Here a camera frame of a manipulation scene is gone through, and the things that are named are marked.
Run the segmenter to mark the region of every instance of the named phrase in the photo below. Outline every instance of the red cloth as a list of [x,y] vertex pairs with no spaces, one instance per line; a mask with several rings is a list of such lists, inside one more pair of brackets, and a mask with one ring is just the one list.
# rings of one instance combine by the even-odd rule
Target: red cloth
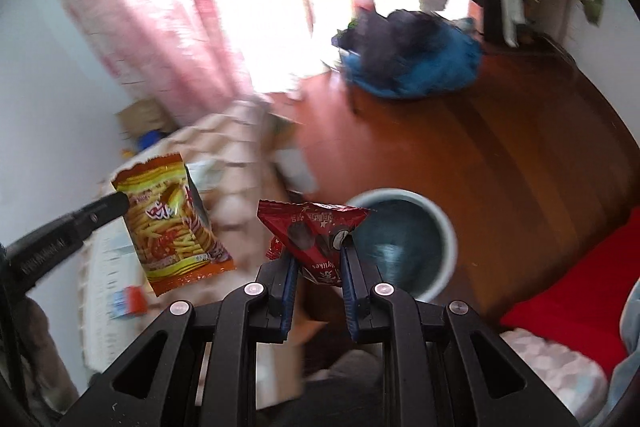
[[626,356],[620,315],[640,277],[640,207],[548,290],[516,304],[501,320],[564,344],[599,363],[610,378]]

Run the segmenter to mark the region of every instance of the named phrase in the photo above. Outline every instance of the pile of clothes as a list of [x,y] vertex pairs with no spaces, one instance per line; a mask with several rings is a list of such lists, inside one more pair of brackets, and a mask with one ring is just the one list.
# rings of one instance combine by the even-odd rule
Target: pile of clothes
[[375,96],[415,99],[462,89],[478,76],[480,44],[435,14],[360,9],[332,44],[348,79]]

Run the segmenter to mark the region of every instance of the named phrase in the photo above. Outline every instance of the pink curtain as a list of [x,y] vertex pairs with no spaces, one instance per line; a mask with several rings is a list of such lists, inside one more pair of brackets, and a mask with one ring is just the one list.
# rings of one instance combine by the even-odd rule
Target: pink curtain
[[62,1],[114,78],[182,124],[252,90],[215,0]]

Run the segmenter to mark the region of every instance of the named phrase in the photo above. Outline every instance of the light blue fabric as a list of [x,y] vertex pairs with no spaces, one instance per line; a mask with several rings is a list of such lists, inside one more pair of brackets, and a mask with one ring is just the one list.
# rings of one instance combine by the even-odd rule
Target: light blue fabric
[[613,370],[607,402],[587,427],[598,427],[622,397],[640,367],[640,280],[631,290],[620,318],[620,336],[629,356]]
[[443,25],[438,38],[442,40],[442,47],[437,52],[411,60],[398,59],[407,66],[408,72],[396,78],[395,86],[375,86],[367,82],[358,54],[349,53],[343,63],[354,84],[382,98],[421,98],[471,84],[478,77],[482,58],[479,42],[449,25]]

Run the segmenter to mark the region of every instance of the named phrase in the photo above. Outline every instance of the snack bag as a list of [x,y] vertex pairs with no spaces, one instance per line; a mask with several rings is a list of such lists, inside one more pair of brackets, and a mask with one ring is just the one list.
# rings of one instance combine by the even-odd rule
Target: snack bag
[[340,245],[369,215],[366,208],[321,203],[278,203],[260,200],[258,218],[273,232],[269,259],[285,248],[302,263],[312,281],[342,286]]
[[113,187],[129,197],[124,221],[156,296],[235,268],[179,154],[121,171]]

